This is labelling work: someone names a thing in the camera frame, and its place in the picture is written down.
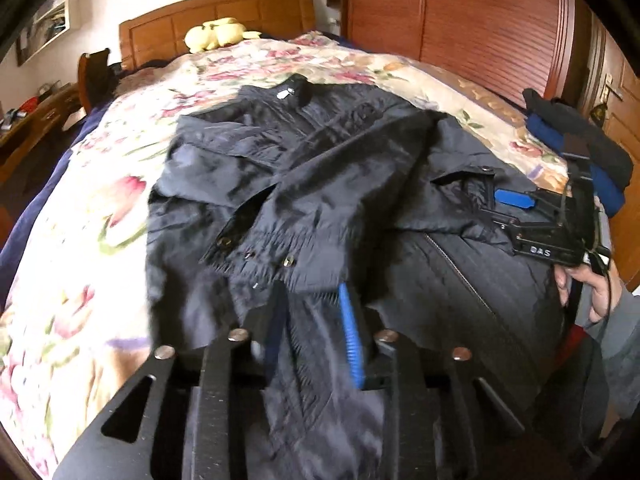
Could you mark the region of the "right hand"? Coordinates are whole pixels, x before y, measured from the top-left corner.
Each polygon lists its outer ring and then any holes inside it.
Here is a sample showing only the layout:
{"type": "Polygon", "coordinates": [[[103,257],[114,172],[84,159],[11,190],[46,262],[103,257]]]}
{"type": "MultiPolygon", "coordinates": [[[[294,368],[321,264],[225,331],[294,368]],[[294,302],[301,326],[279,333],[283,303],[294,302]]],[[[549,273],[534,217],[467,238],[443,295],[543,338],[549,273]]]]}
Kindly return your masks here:
{"type": "Polygon", "coordinates": [[[580,283],[589,289],[587,306],[588,318],[591,323],[599,323],[608,314],[611,314],[622,298],[624,284],[620,280],[620,274],[618,274],[614,261],[611,261],[610,267],[604,275],[594,273],[586,264],[577,268],[567,268],[556,264],[553,267],[553,273],[563,307],[568,304],[570,285],[580,283]]]}

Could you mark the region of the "grey sleeve forearm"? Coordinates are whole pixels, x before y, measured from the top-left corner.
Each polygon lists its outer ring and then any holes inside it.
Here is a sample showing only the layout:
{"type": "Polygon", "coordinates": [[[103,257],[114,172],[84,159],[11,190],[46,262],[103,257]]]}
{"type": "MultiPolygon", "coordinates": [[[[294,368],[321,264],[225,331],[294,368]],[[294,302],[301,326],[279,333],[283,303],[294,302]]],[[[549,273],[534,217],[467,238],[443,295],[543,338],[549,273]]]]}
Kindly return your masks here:
{"type": "Polygon", "coordinates": [[[600,343],[611,401],[621,419],[631,419],[639,404],[639,297],[622,289],[600,343]]]}

